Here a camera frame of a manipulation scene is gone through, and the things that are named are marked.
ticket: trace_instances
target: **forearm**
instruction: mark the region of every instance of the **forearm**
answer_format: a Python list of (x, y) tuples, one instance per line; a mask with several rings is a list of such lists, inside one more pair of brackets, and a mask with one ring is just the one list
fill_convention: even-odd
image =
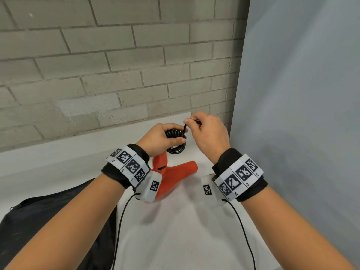
[(77, 269), (123, 193), (121, 184), (101, 174), (59, 211), (5, 270)]
[(355, 269), (272, 188), (242, 205), (285, 270)]

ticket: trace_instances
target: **orange object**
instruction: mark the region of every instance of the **orange object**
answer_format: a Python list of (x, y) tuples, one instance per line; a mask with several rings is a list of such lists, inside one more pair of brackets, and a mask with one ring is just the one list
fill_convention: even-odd
[(175, 167), (168, 167), (166, 152), (155, 156), (153, 158), (152, 171), (156, 171), (162, 175), (162, 181), (155, 199), (168, 194), (178, 182), (193, 174), (197, 170), (198, 165), (195, 161), (186, 162)]

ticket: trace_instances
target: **painted brick wall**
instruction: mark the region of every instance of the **painted brick wall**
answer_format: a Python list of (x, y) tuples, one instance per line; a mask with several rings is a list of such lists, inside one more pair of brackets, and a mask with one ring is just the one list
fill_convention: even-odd
[(250, 0), (3, 0), (0, 150), (185, 111), (230, 128)]

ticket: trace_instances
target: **hand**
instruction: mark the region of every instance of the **hand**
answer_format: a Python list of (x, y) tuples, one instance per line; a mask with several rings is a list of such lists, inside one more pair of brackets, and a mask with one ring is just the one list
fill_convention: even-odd
[(203, 112), (196, 112), (184, 123), (191, 129), (196, 145), (207, 158), (216, 164), (223, 152), (230, 149), (229, 134), (221, 119)]
[(183, 137), (166, 137), (165, 132), (171, 129), (182, 131), (184, 127), (174, 123), (157, 123), (136, 143), (136, 145), (140, 146), (144, 151), (146, 151), (149, 157), (154, 157), (162, 154), (168, 148), (184, 144), (186, 139)]

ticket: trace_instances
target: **black cable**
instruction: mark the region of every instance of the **black cable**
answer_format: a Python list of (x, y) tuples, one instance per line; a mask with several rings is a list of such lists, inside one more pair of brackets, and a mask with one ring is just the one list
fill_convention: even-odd
[[(198, 123), (201, 126), (201, 122), (198, 120), (195, 120), (196, 123)], [(177, 129), (171, 129), (171, 130), (167, 130), (165, 132), (165, 135), (167, 138), (177, 138), (177, 137), (183, 137), (186, 138), (185, 136), (185, 132), (186, 132), (186, 124), (184, 125), (184, 129), (182, 131), (177, 130)], [(166, 151), (170, 154), (179, 154), (182, 153), (183, 150), (186, 147), (186, 143), (181, 144), (180, 146), (174, 147), (174, 148), (168, 148)]]
[(117, 230), (117, 240), (116, 240), (116, 245), (115, 245), (115, 254), (114, 254), (114, 262), (113, 262), (113, 268), (112, 270), (114, 270), (114, 267), (115, 267), (115, 260), (116, 260), (116, 254), (117, 254), (117, 247), (119, 245), (119, 236), (120, 236), (120, 227), (121, 227), (121, 222), (122, 222), (122, 217), (124, 216), (124, 212), (125, 212), (125, 209), (128, 205), (128, 203), (130, 202), (130, 200), (132, 199), (132, 197), (136, 196), (136, 195), (140, 195), (140, 193), (135, 193), (134, 195), (132, 195), (128, 201), (126, 202), (125, 206), (124, 206), (124, 210), (122, 211), (122, 214), (121, 214), (121, 218), (120, 218), (120, 222), (119, 222), (119, 228)]
[(231, 207), (232, 207), (232, 209), (235, 211), (236, 215), (237, 215), (238, 218), (239, 218), (241, 227), (242, 227), (242, 229), (243, 229), (243, 231), (244, 231), (244, 236), (245, 236), (246, 243), (247, 243), (248, 246), (249, 246), (249, 250), (250, 250), (250, 253), (251, 253), (251, 256), (252, 256), (252, 261), (254, 262), (254, 270), (256, 270), (255, 258), (254, 258), (254, 255), (253, 255), (253, 253), (252, 253), (251, 247), (250, 247), (250, 245), (249, 245), (249, 241), (247, 240), (246, 233), (245, 233), (245, 229), (244, 229), (243, 223), (241, 222), (240, 216), (239, 216), (238, 212), (236, 211), (235, 207), (234, 207), (228, 200), (222, 199), (222, 201), (227, 202), (228, 204), (230, 204)]

